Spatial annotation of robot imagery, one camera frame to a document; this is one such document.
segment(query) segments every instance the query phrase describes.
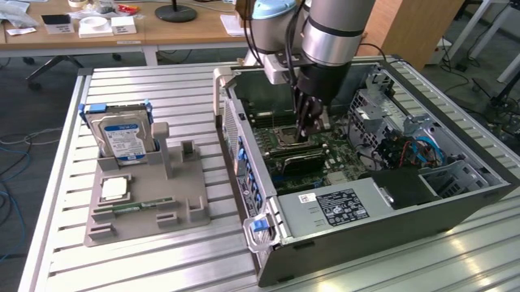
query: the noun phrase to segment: robotic arm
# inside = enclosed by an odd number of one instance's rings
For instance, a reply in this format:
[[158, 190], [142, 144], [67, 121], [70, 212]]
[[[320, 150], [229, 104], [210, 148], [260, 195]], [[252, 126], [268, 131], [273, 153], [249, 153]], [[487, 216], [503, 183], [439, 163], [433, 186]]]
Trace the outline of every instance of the robotic arm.
[[[297, 138], [304, 141], [308, 136], [329, 128], [327, 107], [339, 94], [352, 59], [361, 42], [368, 18], [376, 0], [317, 0], [310, 5], [308, 18], [296, 17], [300, 12], [294, 0], [257, 0], [252, 31], [257, 38], [256, 51], [265, 65], [266, 75], [273, 84], [278, 83], [281, 74], [292, 69], [288, 63], [296, 62], [300, 67], [297, 80], [290, 80], [297, 114]], [[266, 7], [285, 5], [286, 13], [268, 18], [258, 17], [258, 11]], [[277, 37], [277, 32], [290, 28], [292, 19], [296, 24], [293, 49], [300, 46], [301, 57], [281, 60], [286, 38]]]

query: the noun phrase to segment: aluminum slotted table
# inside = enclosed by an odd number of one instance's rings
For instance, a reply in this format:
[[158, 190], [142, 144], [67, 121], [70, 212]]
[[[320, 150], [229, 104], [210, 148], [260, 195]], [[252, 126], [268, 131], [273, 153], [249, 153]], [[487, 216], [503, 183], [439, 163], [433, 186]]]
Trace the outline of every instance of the aluminum slotted table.
[[[236, 63], [95, 69], [78, 77], [20, 291], [476, 291], [520, 287], [520, 195], [455, 229], [365, 258], [258, 288], [213, 122], [213, 70]], [[520, 176], [519, 156], [405, 64], [393, 64], [459, 126]], [[423, 112], [407, 92], [395, 98]], [[212, 223], [87, 248], [86, 220], [98, 147], [78, 104], [150, 99], [169, 144], [201, 146]]]

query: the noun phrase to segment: blue cable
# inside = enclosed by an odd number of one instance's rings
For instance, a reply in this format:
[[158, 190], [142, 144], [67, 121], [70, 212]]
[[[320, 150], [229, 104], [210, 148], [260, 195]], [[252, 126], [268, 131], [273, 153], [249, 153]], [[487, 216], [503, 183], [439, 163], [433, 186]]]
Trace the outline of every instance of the blue cable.
[[11, 200], [14, 206], [15, 206], [15, 210], [16, 210], [16, 214], [18, 214], [18, 218], [20, 219], [20, 224], [22, 224], [22, 238], [20, 238], [20, 242], [15, 245], [15, 247], [11, 249], [11, 251], [2, 257], [0, 259], [0, 263], [6, 260], [6, 258], [14, 254], [16, 252], [16, 250], [24, 245], [24, 242], [26, 242], [26, 225], [24, 225], [24, 218], [22, 217], [22, 212], [20, 212], [20, 208], [18, 207], [18, 202], [15, 200], [15, 198], [12, 196], [10, 196], [8, 193], [0, 191], [0, 195], [6, 196], [8, 200]]
[[12, 176], [10, 176], [8, 178], [4, 178], [3, 180], [0, 180], [0, 183], [4, 183], [10, 179], [14, 179], [15, 176], [18, 176], [27, 169], [27, 167], [30, 166], [30, 163], [31, 163], [31, 156], [30, 156], [30, 153], [27, 153], [24, 151], [15, 151], [15, 150], [6, 149], [3, 147], [0, 147], [0, 150], [3, 150], [6, 152], [11, 152], [11, 153], [19, 153], [19, 154], [23, 154], [23, 155], [27, 156], [27, 161], [26, 161], [24, 167]]

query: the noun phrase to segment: black lamp base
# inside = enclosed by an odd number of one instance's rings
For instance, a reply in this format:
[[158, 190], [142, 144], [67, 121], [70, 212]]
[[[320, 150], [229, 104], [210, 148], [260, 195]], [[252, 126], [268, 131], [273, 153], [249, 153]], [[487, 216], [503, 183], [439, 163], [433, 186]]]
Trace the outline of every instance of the black lamp base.
[[173, 5], [166, 5], [155, 10], [155, 16], [170, 23], [186, 23], [197, 18], [197, 11], [182, 5], [178, 5], [178, 10], [174, 11]]

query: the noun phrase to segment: hard drive label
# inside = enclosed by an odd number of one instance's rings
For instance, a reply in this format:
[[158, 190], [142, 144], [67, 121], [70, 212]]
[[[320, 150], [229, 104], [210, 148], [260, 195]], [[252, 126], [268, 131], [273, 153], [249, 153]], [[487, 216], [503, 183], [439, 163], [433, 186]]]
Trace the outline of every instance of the hard drive label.
[[142, 159], [146, 154], [143, 141], [138, 138], [137, 124], [105, 127], [114, 156], [125, 161]]
[[339, 226], [368, 218], [368, 212], [353, 189], [316, 197], [329, 225]]

